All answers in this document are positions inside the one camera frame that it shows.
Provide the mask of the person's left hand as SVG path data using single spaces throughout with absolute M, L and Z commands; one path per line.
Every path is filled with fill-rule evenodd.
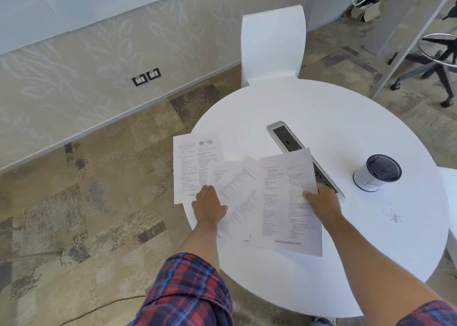
M 196 195 L 196 200 L 191 203 L 197 224 L 210 224 L 217 226 L 222 218 L 219 218 L 219 197 L 211 185 L 204 185 Z

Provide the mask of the person's right hand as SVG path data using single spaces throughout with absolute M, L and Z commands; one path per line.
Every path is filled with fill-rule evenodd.
M 340 202 L 333 189 L 325 184 L 318 183 L 319 201 L 309 203 L 314 214 L 321 221 L 327 231 L 332 231 L 344 220 Z

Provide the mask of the printed white paper sheet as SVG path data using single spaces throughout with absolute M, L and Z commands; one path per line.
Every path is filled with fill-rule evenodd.
M 248 208 L 247 213 L 228 208 L 225 216 L 218 224 L 218 236 L 221 240 L 232 240 L 236 243 L 250 244 L 252 237 L 252 221 L 254 208 Z
M 193 201 L 207 182 L 210 163 L 223 160 L 222 143 L 216 132 L 174 136 L 174 204 Z
M 250 244 L 323 256 L 322 223 L 304 191 L 317 194 L 310 148 L 259 159 Z
M 207 184 L 215 188 L 222 205 L 247 213 L 248 208 L 255 208 L 258 170 L 259 161 L 252 157 L 241 161 L 213 161 L 209 165 Z M 232 241 L 221 240 L 219 236 L 218 239 L 221 244 Z

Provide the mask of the person's right forearm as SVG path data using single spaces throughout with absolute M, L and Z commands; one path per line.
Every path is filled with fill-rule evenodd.
M 342 215 L 323 221 L 353 296 L 371 326 L 394 326 L 429 302 L 442 300 L 424 282 L 375 248 Z

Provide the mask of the person's left forearm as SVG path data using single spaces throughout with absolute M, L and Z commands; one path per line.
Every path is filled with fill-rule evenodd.
M 218 225 L 209 220 L 200 221 L 175 254 L 188 253 L 196 255 L 214 266 L 217 271 L 220 271 L 217 239 Z

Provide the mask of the silver table power socket strip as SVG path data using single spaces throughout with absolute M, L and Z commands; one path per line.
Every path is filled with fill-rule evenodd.
M 301 143 L 299 138 L 283 121 L 277 121 L 270 124 L 267 126 L 267 131 L 270 133 L 271 137 L 277 143 L 283 153 L 305 149 L 305 146 Z M 329 188 L 333 189 L 339 199 L 339 202 L 344 203 L 346 200 L 344 193 L 334 183 L 329 174 L 321 167 L 314 156 L 312 156 L 312 161 L 316 182 L 325 184 Z

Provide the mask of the white cup with black lid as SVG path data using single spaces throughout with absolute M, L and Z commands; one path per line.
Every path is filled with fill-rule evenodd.
M 353 173 L 352 180 L 361 190 L 376 192 L 401 177 L 402 169 L 397 161 L 386 155 L 372 155 Z

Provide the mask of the small crumbs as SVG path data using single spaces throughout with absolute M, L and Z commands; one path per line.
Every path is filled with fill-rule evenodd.
M 383 208 L 382 212 L 391 222 L 395 224 L 402 224 L 403 216 L 398 214 L 394 208 L 395 207 L 392 203 L 388 203 L 386 207 Z

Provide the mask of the person's left plaid sleeve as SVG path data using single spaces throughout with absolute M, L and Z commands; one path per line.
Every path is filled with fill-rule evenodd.
M 191 253 L 170 256 L 128 326 L 234 326 L 232 299 L 208 261 Z

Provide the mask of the person's plaid sleeve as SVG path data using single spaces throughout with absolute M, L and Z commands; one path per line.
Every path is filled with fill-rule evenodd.
M 457 307 L 445 300 L 434 300 L 400 319 L 396 326 L 457 326 Z
M 208 261 L 191 253 L 170 256 L 128 326 L 234 326 L 232 299 Z

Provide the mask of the white moulded chair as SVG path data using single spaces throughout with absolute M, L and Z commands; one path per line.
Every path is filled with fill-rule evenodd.
M 302 5 L 244 15 L 241 24 L 241 87 L 297 78 L 306 45 Z
M 449 208 L 449 231 L 446 250 L 457 269 L 457 169 L 437 168 L 444 183 Z

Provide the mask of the person's right plaid sleeve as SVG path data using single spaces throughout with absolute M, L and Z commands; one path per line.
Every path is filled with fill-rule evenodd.
M 457 326 L 457 307 L 445 300 L 434 300 L 400 319 L 396 326 Z

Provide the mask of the black office chair base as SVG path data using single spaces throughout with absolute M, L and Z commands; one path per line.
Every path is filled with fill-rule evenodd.
M 445 51 L 438 51 L 431 56 L 421 46 L 421 42 L 430 42 L 445 46 Z M 433 33 L 420 38 L 417 42 L 419 53 L 408 53 L 406 61 L 420 64 L 421 66 L 405 73 L 389 87 L 391 91 L 399 90 L 403 80 L 422 74 L 421 79 L 428 79 L 432 74 L 437 74 L 439 81 L 447 93 L 447 99 L 440 105 L 449 108 L 454 104 L 454 97 L 457 95 L 457 88 L 451 84 L 450 73 L 457 74 L 457 35 L 450 33 Z

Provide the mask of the open cardboard box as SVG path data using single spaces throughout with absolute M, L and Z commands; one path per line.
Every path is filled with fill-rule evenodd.
M 350 11 L 350 17 L 368 23 L 379 17 L 380 0 L 360 0 Z

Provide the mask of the grey partition panel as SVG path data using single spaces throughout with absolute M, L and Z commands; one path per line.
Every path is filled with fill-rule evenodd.
M 415 2 L 416 0 L 381 0 L 381 15 L 368 33 L 363 48 L 373 55 L 379 55 Z

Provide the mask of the grey glass partition frame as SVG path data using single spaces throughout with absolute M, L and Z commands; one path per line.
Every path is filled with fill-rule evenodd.
M 416 0 L 406 18 L 394 32 L 387 46 L 377 56 L 387 56 L 390 52 L 398 51 L 391 65 L 382 71 L 382 77 L 374 85 L 368 98 L 374 100 L 387 81 L 403 62 L 405 56 L 413 49 L 418 40 L 426 32 L 429 25 L 438 15 L 448 0 Z

